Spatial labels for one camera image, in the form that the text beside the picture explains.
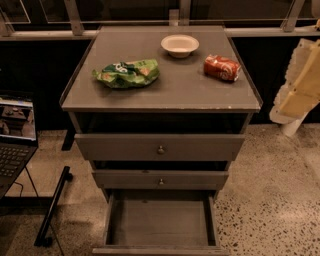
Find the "top grey drawer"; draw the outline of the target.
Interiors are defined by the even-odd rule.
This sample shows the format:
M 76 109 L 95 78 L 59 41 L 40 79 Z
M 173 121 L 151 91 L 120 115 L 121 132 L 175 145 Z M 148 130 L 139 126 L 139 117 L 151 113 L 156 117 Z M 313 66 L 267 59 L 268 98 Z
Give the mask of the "top grey drawer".
M 243 135 L 220 134 L 76 134 L 86 160 L 232 161 Z

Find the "white cylindrical post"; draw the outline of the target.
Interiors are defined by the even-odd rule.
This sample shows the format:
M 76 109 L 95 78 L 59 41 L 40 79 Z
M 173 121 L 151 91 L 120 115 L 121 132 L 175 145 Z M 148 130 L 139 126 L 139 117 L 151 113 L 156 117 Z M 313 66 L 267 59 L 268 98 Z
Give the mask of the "white cylindrical post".
M 291 123 L 284 124 L 281 126 L 281 132 L 287 136 L 292 137 L 298 130 L 298 128 L 301 126 L 302 122 L 306 118 L 307 114 L 305 114 L 302 118 L 296 119 Z

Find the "crushed red soda can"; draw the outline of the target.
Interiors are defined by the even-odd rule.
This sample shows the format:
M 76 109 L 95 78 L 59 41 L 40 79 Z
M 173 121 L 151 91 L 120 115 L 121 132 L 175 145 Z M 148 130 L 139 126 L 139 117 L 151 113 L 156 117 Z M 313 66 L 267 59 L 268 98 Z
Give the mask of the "crushed red soda can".
M 236 81 L 239 77 L 241 65 L 220 55 L 208 55 L 204 61 L 204 73 L 225 81 Z

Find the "grey drawer cabinet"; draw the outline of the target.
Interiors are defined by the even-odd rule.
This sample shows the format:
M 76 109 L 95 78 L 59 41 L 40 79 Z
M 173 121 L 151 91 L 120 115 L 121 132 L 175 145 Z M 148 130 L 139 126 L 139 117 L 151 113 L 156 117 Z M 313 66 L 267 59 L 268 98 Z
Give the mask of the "grey drawer cabinet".
M 199 41 L 189 57 L 175 59 L 161 47 L 169 26 L 105 26 L 82 60 L 61 99 L 76 134 L 243 135 L 261 101 L 246 73 L 228 83 L 203 72 L 210 54 L 237 52 L 223 28 L 187 26 Z M 155 59 L 159 77 L 140 88 L 112 89 L 93 77 L 110 64 Z M 234 161 L 98 161 L 96 170 L 227 171 Z

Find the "black laptop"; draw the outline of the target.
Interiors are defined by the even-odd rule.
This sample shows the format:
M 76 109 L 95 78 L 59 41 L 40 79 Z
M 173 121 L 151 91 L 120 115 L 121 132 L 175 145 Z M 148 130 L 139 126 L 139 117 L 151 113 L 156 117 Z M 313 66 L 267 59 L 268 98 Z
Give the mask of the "black laptop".
M 0 91 L 0 198 L 38 148 L 33 95 Z

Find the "white paper bowl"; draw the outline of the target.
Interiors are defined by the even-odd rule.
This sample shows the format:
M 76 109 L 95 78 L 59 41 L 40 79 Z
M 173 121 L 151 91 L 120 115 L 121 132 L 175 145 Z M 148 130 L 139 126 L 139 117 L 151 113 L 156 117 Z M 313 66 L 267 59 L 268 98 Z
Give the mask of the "white paper bowl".
M 199 42 L 189 35 L 170 35 L 162 39 L 161 47 L 174 58 L 186 58 L 198 49 Z

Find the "middle grey drawer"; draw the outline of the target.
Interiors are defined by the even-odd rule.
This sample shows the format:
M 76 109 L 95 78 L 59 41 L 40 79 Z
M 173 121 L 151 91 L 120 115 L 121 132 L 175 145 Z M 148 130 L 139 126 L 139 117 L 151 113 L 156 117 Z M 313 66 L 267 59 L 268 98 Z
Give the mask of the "middle grey drawer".
M 227 171 L 174 170 L 96 170 L 92 172 L 99 188 L 221 190 Z

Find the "open bottom grey drawer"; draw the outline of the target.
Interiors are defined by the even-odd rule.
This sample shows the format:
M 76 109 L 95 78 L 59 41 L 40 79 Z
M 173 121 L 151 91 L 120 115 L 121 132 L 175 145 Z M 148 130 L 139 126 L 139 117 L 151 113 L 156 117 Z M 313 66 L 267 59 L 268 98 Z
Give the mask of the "open bottom grey drawer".
M 214 194 L 114 190 L 103 245 L 93 256 L 229 256 L 217 235 Z

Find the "metal window railing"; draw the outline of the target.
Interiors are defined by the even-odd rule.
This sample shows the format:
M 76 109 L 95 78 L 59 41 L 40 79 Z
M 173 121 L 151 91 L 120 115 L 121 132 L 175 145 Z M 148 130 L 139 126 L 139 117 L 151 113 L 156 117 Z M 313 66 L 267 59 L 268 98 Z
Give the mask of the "metal window railing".
M 317 36 L 320 0 L 0 0 L 3 40 L 90 37 L 106 26 L 217 25 L 229 37 Z

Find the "black laptop stand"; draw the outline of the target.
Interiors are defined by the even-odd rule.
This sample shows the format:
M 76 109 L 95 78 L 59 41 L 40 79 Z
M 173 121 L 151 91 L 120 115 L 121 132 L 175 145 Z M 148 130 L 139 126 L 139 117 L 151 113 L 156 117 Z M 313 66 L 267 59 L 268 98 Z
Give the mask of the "black laptop stand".
M 51 220 L 59 202 L 65 182 L 71 182 L 73 175 L 70 167 L 65 166 L 62 170 L 55 191 L 52 196 L 35 196 L 29 197 L 6 197 L 0 200 L 1 215 L 13 214 L 35 214 L 43 215 L 43 220 L 36 236 L 34 245 L 36 247 L 50 247 L 53 238 L 47 235 L 51 227 Z

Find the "green rice chip bag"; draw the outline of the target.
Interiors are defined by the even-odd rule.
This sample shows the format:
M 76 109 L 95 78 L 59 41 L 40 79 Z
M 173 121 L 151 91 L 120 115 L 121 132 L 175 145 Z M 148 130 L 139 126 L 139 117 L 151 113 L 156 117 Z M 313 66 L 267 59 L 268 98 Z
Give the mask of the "green rice chip bag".
M 110 64 L 101 71 L 93 70 L 92 75 L 109 88 L 126 89 L 150 85 L 159 77 L 160 71 L 155 59 L 145 59 Z

